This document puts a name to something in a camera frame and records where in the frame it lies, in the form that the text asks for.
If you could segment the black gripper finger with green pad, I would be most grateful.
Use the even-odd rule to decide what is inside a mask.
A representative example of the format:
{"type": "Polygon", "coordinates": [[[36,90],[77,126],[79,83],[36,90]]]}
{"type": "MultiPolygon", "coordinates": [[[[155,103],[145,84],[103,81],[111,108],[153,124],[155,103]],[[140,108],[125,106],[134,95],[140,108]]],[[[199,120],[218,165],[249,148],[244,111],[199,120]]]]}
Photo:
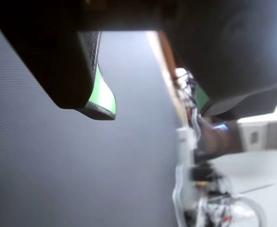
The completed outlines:
{"type": "Polygon", "coordinates": [[[277,104],[277,0],[154,0],[173,80],[187,69],[209,98],[202,115],[226,120],[277,104]]]}
{"type": "Polygon", "coordinates": [[[0,0],[0,30],[52,101],[101,121],[116,98],[98,63],[100,31],[79,29],[85,0],[0,0]]]}

